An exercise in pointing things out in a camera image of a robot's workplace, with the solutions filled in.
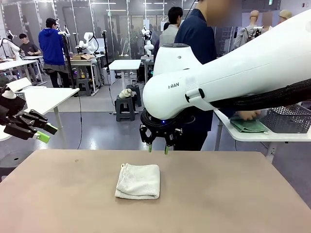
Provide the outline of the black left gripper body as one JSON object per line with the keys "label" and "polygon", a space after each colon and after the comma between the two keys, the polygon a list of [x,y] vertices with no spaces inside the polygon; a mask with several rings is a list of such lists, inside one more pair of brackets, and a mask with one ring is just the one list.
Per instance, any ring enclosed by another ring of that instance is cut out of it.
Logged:
{"label": "black left gripper body", "polygon": [[16,123],[24,125],[20,120],[14,118],[16,114],[23,110],[26,100],[21,97],[15,99],[8,99],[6,97],[0,98],[0,124],[7,125],[8,123]]}

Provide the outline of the person's right hand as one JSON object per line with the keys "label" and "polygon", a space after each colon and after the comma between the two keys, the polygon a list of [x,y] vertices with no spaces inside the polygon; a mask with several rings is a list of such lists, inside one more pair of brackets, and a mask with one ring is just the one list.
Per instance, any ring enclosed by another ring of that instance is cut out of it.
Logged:
{"label": "person's right hand", "polygon": [[238,111],[237,113],[242,120],[253,120],[261,114],[261,111]]}

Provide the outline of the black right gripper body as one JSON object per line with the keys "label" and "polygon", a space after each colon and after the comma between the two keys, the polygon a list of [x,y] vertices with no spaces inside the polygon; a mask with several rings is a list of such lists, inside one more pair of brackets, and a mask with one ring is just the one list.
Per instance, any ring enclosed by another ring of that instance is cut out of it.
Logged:
{"label": "black right gripper body", "polygon": [[180,119],[167,119],[161,120],[157,118],[149,119],[148,129],[150,131],[150,137],[175,137],[176,129],[180,129],[181,120]]}

